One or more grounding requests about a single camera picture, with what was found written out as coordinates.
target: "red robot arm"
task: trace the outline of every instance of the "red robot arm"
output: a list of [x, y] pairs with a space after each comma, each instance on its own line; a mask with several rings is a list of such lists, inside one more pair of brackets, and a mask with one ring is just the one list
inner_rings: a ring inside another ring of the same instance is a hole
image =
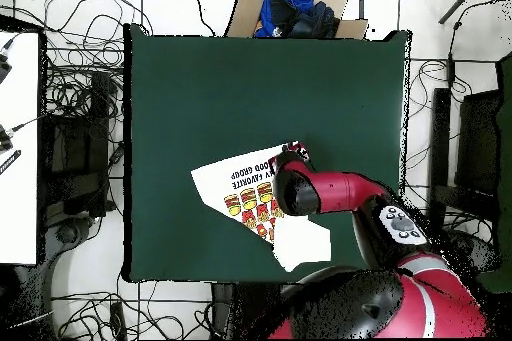
[[[271, 161], [279, 207], [291, 216], [352, 212], [371, 270], [308, 283], [292, 300], [292, 315], [268, 338], [485, 335], [478, 304], [432, 253], [424, 224], [401, 200], [362, 175], [316, 173], [307, 163], [290, 150]], [[308, 310], [312, 306], [316, 316]]]

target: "white floor tile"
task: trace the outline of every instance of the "white floor tile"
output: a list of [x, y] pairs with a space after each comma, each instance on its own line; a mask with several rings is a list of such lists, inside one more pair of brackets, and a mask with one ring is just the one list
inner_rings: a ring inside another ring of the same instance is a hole
[[[235, 0], [200, 0], [203, 20], [216, 36], [224, 35]], [[155, 35], [211, 36], [201, 23], [196, 0], [143, 0], [144, 13], [153, 25]]]
[[[446, 58], [453, 26], [464, 9], [487, 0], [468, 0], [444, 25], [439, 19], [456, 0], [401, 0], [400, 29], [413, 32], [412, 57]], [[510, 2], [469, 10], [455, 35], [456, 59], [498, 60], [512, 50]]]
[[364, 17], [368, 19], [366, 38], [382, 40], [397, 29], [398, 0], [364, 0]]

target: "green table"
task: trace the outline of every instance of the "green table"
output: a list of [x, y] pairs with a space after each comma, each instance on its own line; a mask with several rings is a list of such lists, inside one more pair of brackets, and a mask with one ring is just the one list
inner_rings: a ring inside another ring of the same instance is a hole
[[285, 272], [268, 244], [202, 203], [190, 172], [293, 139], [319, 171], [397, 190], [409, 40], [149, 37], [125, 26], [130, 279], [293, 282], [364, 267], [350, 214], [326, 214], [310, 219], [331, 230], [332, 261]]

